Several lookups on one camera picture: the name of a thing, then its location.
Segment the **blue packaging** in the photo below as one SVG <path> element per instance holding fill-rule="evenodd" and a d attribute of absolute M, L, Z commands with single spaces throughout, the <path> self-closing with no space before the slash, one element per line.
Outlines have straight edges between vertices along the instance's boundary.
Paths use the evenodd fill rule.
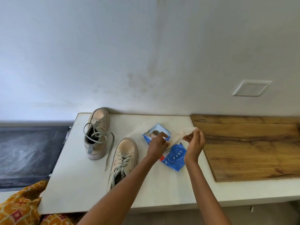
<path fill-rule="evenodd" d="M 160 132 L 164 132 L 167 134 L 167 141 L 170 140 L 171 133 L 162 127 L 159 123 L 149 129 L 147 132 L 143 133 L 146 142 L 150 144 L 150 141 L 153 137 L 159 135 Z M 161 162 L 166 164 L 168 167 L 171 167 L 173 170 L 179 171 L 184 165 L 184 157 L 185 157 L 186 149 L 183 147 L 182 143 L 178 145 L 173 145 L 170 151 L 165 150 L 161 158 L 159 159 Z"/>

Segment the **person's right arm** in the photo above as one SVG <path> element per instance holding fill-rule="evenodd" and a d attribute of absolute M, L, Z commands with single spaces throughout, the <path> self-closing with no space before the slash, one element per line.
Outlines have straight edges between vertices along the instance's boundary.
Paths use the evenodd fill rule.
<path fill-rule="evenodd" d="M 198 164 L 198 157 L 205 145 L 203 132 L 195 129 L 193 134 L 183 139 L 189 142 L 184 160 L 204 224 L 232 225 L 212 193 Z"/>

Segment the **white wall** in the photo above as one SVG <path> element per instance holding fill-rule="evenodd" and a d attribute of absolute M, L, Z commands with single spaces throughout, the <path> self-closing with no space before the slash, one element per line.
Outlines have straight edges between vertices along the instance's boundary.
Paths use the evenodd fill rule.
<path fill-rule="evenodd" d="M 1 0 L 0 62 L 0 122 L 299 115 L 300 0 Z"/>

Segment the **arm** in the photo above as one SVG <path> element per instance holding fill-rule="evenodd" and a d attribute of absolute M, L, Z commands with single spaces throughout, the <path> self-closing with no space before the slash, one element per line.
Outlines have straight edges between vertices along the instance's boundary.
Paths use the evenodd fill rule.
<path fill-rule="evenodd" d="M 231 222 L 224 214 L 219 202 L 212 193 L 198 164 L 198 157 L 205 145 L 203 132 L 195 129 L 193 135 L 185 136 L 183 139 L 189 142 L 185 155 L 185 165 L 204 224 L 231 225 Z"/>
<path fill-rule="evenodd" d="M 153 138 L 146 157 L 81 219 L 78 225 L 121 224 L 143 181 L 168 146 L 163 132 Z"/>

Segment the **sneaker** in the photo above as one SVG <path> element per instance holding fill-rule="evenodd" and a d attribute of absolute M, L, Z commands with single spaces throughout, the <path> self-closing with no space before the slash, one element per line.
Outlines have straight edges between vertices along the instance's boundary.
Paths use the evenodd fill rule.
<path fill-rule="evenodd" d="M 125 178 L 137 165 L 139 152 L 137 144 L 129 137 L 123 138 L 115 152 L 107 192 Z"/>
<path fill-rule="evenodd" d="M 112 143 L 108 154 L 110 154 L 113 144 L 115 141 L 115 136 L 112 132 L 107 132 L 110 126 L 110 116 L 106 109 L 98 108 L 94 110 L 91 114 L 88 123 L 84 126 L 84 145 L 85 151 L 88 154 L 88 158 L 91 160 L 98 160 L 106 155 L 107 144 L 106 135 L 110 133 L 112 135 Z"/>

